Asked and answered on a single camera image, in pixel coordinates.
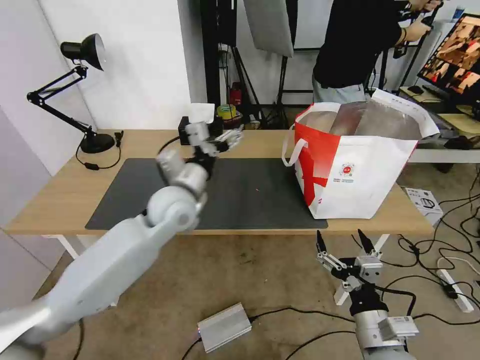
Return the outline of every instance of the logo on bag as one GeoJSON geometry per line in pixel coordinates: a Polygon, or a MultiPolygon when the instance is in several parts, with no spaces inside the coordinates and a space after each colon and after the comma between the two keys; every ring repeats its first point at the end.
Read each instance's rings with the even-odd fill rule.
{"type": "Polygon", "coordinates": [[[351,163],[346,163],[341,166],[340,176],[343,178],[350,178],[353,176],[355,166],[351,163]]]}

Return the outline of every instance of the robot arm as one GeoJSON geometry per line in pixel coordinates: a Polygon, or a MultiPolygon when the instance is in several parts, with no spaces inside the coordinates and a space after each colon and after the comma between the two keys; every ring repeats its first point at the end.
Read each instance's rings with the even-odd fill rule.
{"type": "Polygon", "coordinates": [[[355,333],[364,360],[415,360],[404,350],[406,339],[419,330],[411,316],[389,317],[389,308],[381,301],[373,285],[383,264],[380,253],[372,242],[358,230],[365,255],[337,259],[327,252],[327,247],[317,231],[316,259],[335,278],[342,281],[343,289],[350,293],[350,314],[355,319],[355,333]]]}
{"type": "Polygon", "coordinates": [[[41,344],[103,311],[150,268],[171,238],[197,226],[215,157],[238,144],[242,132],[209,139],[205,123],[189,124],[187,131],[194,157],[186,163],[176,151],[158,155],[169,186],[150,198],[146,212],[118,223],[86,249],[47,295],[0,313],[0,354],[15,341],[41,344]]]}

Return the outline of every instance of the white table leg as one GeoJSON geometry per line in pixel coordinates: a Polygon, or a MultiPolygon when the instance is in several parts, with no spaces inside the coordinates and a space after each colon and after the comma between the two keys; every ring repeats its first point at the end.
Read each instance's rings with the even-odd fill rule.
{"type": "MultiPolygon", "coordinates": [[[[383,234],[382,236],[380,236],[375,245],[373,246],[375,250],[380,251],[387,242],[389,236],[390,234],[383,234]]],[[[335,301],[335,304],[337,306],[343,305],[343,303],[345,302],[345,300],[347,300],[348,297],[349,293],[345,291],[344,285],[343,283],[341,283],[340,286],[336,288],[335,294],[333,295],[333,300],[335,301]]]]}
{"type": "Polygon", "coordinates": [[[92,235],[43,235],[43,237],[46,239],[58,239],[73,259],[78,258],[85,249],[92,246],[92,244],[99,239],[98,236],[92,235]]]}
{"type": "Polygon", "coordinates": [[[343,305],[343,303],[349,297],[349,293],[345,291],[344,283],[342,282],[339,287],[336,288],[335,294],[333,295],[333,300],[337,306],[343,305]]]}
{"type": "Polygon", "coordinates": [[[375,250],[377,250],[378,252],[381,251],[382,247],[387,242],[387,239],[389,238],[389,236],[390,236],[390,234],[383,234],[382,236],[380,236],[380,238],[378,238],[378,241],[376,242],[376,244],[373,246],[375,248],[375,250]]]}

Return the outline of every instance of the red fire extinguisher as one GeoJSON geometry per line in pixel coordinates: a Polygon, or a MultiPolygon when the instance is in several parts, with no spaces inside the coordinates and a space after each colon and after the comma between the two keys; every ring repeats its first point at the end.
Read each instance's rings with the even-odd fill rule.
{"type": "Polygon", "coordinates": [[[230,88],[229,103],[235,106],[242,104],[242,91],[240,90],[240,83],[234,82],[230,88]]]}

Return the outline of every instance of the concrete floor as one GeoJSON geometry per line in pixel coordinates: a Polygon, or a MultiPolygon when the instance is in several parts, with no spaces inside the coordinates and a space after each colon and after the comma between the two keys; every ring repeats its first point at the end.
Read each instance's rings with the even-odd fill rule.
{"type": "MultiPolygon", "coordinates": [[[[398,183],[432,190],[439,201],[464,198],[468,196],[474,171],[473,165],[456,165],[450,173],[442,174],[429,164],[410,164],[398,183]]],[[[444,210],[453,206],[447,203],[444,210]]],[[[465,206],[449,215],[447,221],[458,226],[468,214],[465,206]]],[[[445,226],[440,227],[437,238],[461,249],[467,245],[445,226]]],[[[359,251],[349,237],[328,238],[327,245],[340,257],[356,256],[359,251]]],[[[422,257],[428,266],[436,265],[437,249],[435,245],[422,257]]],[[[395,236],[387,242],[384,252],[383,259],[388,262],[413,261],[410,254],[399,249],[395,236]]],[[[473,254],[480,256],[476,244],[473,254]]],[[[86,335],[79,360],[180,359],[197,336],[197,322],[237,302],[242,302],[249,315],[294,306],[349,317],[348,306],[337,307],[332,299],[338,282],[315,261],[315,256],[314,236],[177,236],[163,248],[151,269],[120,298],[117,308],[85,320],[86,335]]],[[[41,289],[42,294],[55,284],[70,261],[67,255],[62,258],[41,289]]],[[[418,267],[386,266],[381,284],[412,274],[428,275],[418,267]]],[[[457,264],[451,274],[457,281],[478,279],[463,263],[457,264]]],[[[394,288],[417,294],[414,314],[431,312],[452,322],[480,317],[478,310],[471,314],[460,312],[439,286],[427,280],[406,279],[394,288]]],[[[480,296],[478,288],[475,294],[480,296]]],[[[407,297],[393,294],[386,295],[385,301],[391,316],[404,315],[409,303],[407,297]]],[[[418,359],[478,358],[480,325],[449,326],[433,318],[422,318],[417,326],[420,335],[409,342],[409,348],[418,359]]],[[[197,344],[187,359],[283,360],[314,336],[353,329],[351,323],[342,320],[285,311],[257,320],[250,333],[209,355],[197,344]]],[[[79,328],[75,326],[47,344],[46,358],[71,359],[78,339],[79,328]]],[[[335,334],[310,344],[292,359],[359,360],[361,355],[354,335],[335,334]]]]}

